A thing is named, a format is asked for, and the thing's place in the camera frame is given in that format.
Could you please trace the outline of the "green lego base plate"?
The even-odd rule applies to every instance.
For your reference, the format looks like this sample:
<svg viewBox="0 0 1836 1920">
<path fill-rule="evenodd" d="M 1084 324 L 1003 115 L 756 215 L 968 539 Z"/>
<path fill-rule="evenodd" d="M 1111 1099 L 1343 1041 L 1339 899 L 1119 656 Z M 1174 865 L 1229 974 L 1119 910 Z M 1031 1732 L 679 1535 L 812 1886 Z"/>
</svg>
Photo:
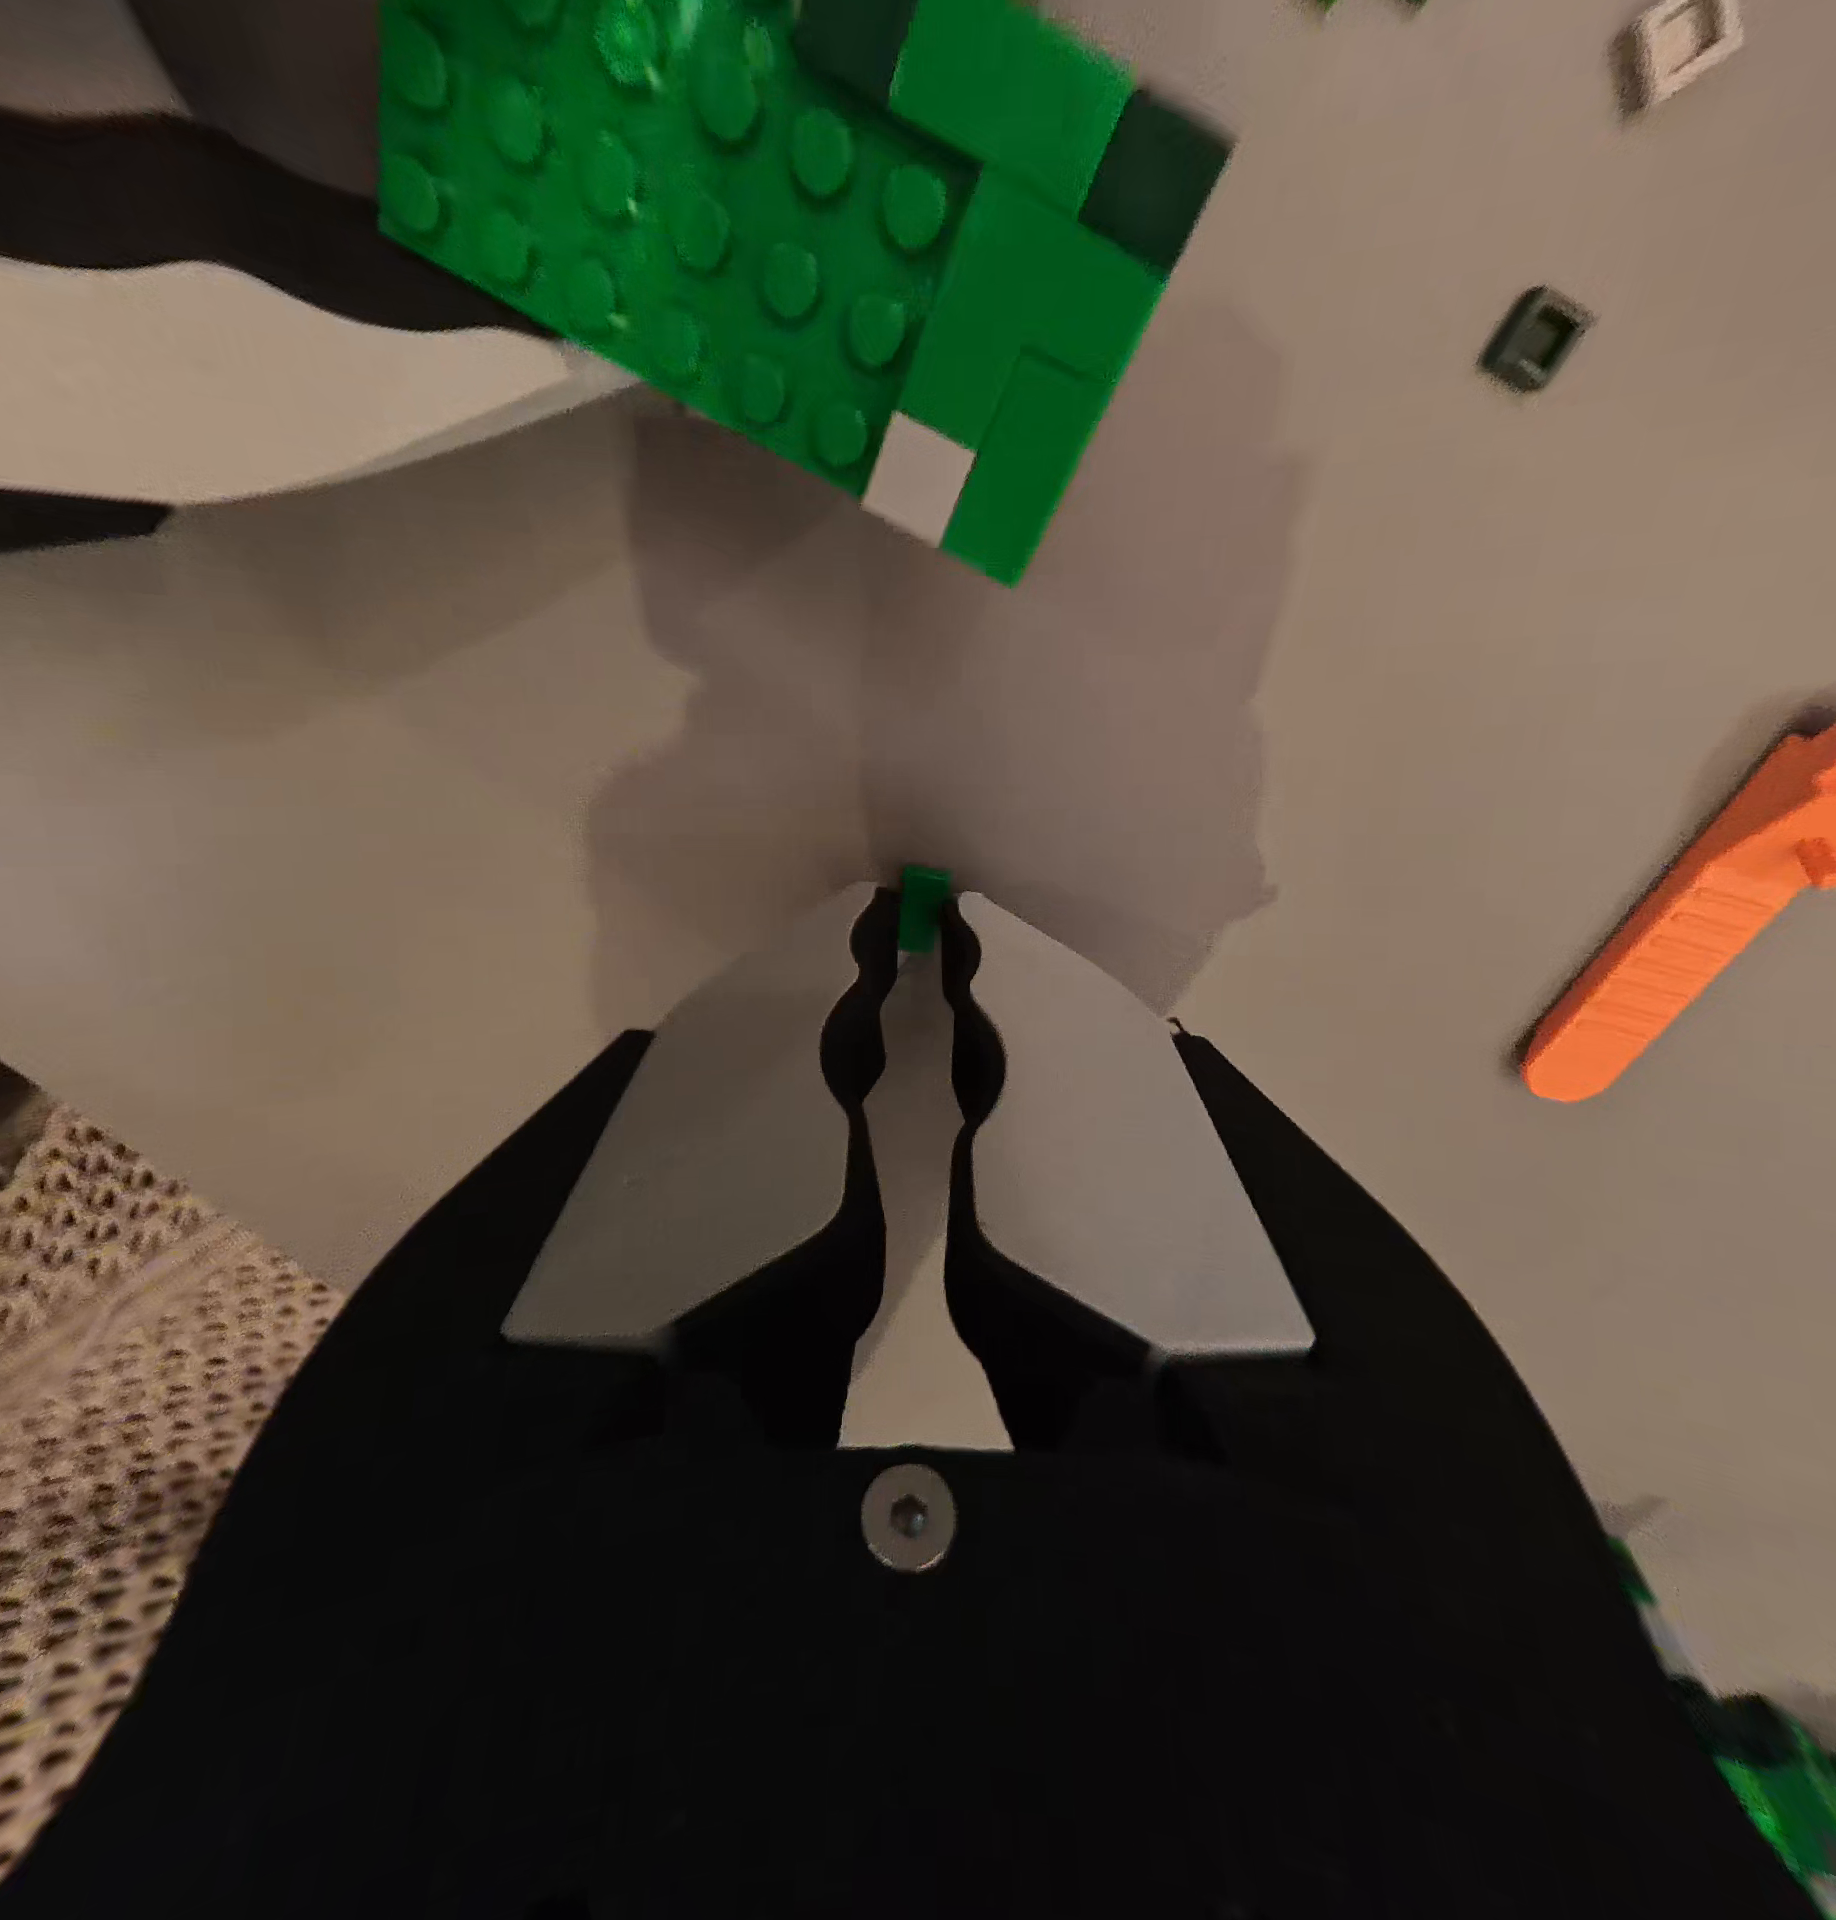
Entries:
<svg viewBox="0 0 1836 1920">
<path fill-rule="evenodd" d="M 971 190 L 1014 180 L 807 70 L 798 6 L 380 4 L 378 221 L 859 504 Z"/>
</svg>

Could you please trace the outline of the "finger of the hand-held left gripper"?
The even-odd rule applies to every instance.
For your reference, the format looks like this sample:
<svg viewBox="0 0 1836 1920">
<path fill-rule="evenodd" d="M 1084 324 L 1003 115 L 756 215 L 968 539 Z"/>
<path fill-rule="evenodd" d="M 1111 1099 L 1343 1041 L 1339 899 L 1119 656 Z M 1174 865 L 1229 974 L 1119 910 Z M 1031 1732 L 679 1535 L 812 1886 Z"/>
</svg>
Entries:
<svg viewBox="0 0 1836 1920">
<path fill-rule="evenodd" d="M 378 183 L 376 2 L 0 2 L 0 107 L 169 114 L 283 170 Z"/>
<path fill-rule="evenodd" d="M 371 475 L 634 378 L 167 112 L 0 106 L 0 493 L 196 507 Z"/>
</svg>

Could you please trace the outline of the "orange lego brick separator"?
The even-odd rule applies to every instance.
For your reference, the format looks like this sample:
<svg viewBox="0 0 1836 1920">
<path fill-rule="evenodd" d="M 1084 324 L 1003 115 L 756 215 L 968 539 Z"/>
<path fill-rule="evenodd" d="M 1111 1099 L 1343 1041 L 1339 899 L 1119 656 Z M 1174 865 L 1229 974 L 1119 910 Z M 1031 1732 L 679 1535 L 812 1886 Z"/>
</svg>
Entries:
<svg viewBox="0 0 1836 1920">
<path fill-rule="evenodd" d="M 1608 1091 L 1787 908 L 1834 891 L 1836 720 L 1759 755 L 1529 1027 L 1519 1084 Z"/>
</svg>

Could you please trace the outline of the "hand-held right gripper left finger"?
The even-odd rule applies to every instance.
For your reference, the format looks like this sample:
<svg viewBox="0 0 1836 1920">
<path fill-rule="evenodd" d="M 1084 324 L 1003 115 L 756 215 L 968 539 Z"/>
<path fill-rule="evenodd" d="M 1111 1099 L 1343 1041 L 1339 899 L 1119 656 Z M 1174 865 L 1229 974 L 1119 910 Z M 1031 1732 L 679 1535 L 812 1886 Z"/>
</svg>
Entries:
<svg viewBox="0 0 1836 1920">
<path fill-rule="evenodd" d="M 883 1302 L 868 1097 L 899 896 L 853 882 L 684 998 L 632 1067 L 501 1322 L 735 1390 L 773 1443 L 832 1447 Z"/>
</svg>

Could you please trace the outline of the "grey square lego tile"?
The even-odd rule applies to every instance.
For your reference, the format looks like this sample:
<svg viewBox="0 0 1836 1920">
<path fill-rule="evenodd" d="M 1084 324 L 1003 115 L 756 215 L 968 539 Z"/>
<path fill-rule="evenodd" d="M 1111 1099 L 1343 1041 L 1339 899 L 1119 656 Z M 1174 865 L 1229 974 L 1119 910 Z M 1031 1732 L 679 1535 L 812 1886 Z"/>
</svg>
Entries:
<svg viewBox="0 0 1836 1920">
<path fill-rule="evenodd" d="M 1635 119 L 1730 60 L 1746 40 L 1740 2 L 1654 2 L 1609 40 L 1611 94 Z"/>
<path fill-rule="evenodd" d="M 859 504 L 865 513 L 939 549 L 974 465 L 976 448 L 894 411 L 886 419 Z"/>
</svg>

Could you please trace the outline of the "dark green lego piece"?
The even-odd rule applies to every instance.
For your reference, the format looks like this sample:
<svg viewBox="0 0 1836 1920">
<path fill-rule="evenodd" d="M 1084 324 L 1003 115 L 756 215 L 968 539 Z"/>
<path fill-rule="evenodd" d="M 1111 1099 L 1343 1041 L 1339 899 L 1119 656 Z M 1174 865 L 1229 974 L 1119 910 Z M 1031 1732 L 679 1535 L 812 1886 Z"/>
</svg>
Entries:
<svg viewBox="0 0 1836 1920">
<path fill-rule="evenodd" d="M 791 47 L 815 75 L 887 103 L 917 2 L 800 2 Z"/>
</svg>

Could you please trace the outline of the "pile of loose lego pieces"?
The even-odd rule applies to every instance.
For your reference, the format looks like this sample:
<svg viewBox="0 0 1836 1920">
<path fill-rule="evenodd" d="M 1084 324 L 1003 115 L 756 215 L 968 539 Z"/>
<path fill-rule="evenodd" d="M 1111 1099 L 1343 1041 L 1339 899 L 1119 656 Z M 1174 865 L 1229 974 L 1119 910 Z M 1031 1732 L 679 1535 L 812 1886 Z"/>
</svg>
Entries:
<svg viewBox="0 0 1836 1920">
<path fill-rule="evenodd" d="M 1836 1916 L 1836 1747 L 1758 1691 L 1714 1691 L 1626 1542 L 1608 1537 L 1608 1548 L 1697 1743 L 1816 1912 Z"/>
</svg>

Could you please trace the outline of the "dark green small lego tile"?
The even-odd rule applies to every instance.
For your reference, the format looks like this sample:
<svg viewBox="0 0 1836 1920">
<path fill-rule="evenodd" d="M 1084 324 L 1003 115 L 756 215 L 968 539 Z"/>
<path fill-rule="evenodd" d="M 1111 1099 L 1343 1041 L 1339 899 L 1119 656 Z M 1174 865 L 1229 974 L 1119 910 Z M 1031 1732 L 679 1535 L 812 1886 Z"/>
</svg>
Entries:
<svg viewBox="0 0 1836 1920">
<path fill-rule="evenodd" d="M 1549 388 L 1595 313 L 1553 286 L 1523 289 L 1478 355 L 1488 378 L 1515 394 Z"/>
<path fill-rule="evenodd" d="M 1170 277 L 1235 143 L 1235 131 L 1218 119 L 1135 85 L 1104 146 L 1077 219 L 1152 275 Z"/>
</svg>

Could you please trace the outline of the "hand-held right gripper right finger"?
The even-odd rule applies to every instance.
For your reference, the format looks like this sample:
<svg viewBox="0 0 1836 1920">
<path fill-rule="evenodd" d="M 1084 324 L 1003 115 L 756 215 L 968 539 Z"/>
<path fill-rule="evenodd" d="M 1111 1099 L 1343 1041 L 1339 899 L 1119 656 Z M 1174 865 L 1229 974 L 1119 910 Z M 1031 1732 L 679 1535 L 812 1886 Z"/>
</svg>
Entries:
<svg viewBox="0 0 1836 1920">
<path fill-rule="evenodd" d="M 1312 1320 L 1170 1024 L 982 891 L 939 918 L 946 1307 L 1007 1439 L 1141 1434 L 1177 1373 L 1299 1365 Z"/>
</svg>

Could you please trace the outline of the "green L-shaped lego tile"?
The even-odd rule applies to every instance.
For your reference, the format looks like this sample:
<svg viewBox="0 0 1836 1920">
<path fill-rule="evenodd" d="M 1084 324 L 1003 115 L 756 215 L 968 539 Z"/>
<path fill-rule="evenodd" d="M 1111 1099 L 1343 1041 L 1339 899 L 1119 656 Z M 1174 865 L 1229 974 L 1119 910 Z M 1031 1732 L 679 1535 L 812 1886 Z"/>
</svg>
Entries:
<svg viewBox="0 0 1836 1920">
<path fill-rule="evenodd" d="M 1164 289 L 1072 212 L 977 180 L 894 411 L 970 457 L 946 553 L 1005 587 L 1023 577 Z"/>
</svg>

